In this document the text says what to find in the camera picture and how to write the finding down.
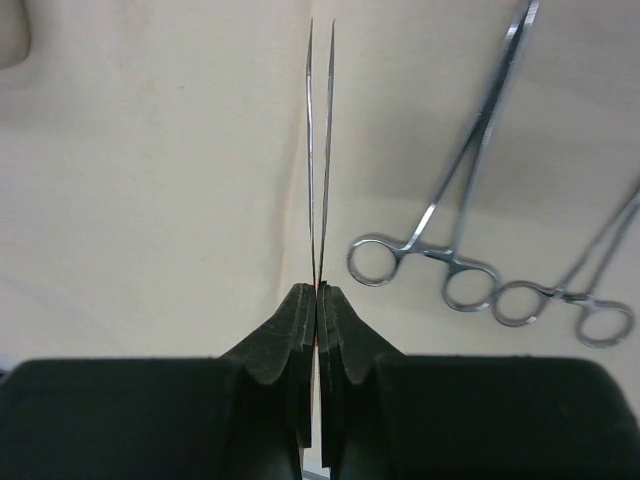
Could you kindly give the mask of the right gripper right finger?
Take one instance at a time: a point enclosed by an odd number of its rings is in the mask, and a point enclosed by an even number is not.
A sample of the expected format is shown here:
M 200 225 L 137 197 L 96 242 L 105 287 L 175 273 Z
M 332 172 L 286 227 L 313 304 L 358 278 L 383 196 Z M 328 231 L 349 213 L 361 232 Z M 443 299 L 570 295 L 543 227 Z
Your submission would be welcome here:
M 317 293 L 322 462 L 334 479 L 635 479 L 639 425 L 583 359 L 406 355 Z

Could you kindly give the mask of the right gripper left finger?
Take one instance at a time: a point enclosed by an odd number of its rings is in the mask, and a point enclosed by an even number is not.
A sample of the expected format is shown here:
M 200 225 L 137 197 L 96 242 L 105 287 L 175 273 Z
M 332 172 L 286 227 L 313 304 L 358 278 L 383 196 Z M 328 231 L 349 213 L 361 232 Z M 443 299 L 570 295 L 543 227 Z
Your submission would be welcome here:
M 5 479 L 298 479 L 316 292 L 295 284 L 220 357 L 58 358 L 1 380 Z

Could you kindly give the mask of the beige cloth kit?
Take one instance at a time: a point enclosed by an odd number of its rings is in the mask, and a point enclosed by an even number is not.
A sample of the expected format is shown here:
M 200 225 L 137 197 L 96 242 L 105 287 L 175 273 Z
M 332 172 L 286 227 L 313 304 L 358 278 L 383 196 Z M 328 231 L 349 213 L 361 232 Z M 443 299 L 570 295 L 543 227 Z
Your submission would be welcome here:
M 219 355 L 310 281 L 304 67 L 314 18 L 316 181 L 336 80 L 324 277 L 407 353 L 579 356 L 639 387 L 639 332 L 572 338 L 553 302 L 509 329 L 440 298 L 408 257 L 367 288 L 354 237 L 404 240 L 519 1 L 29 1 L 1 71 L 1 365 Z M 554 283 L 639 173 L 639 1 L 540 1 L 461 253 Z

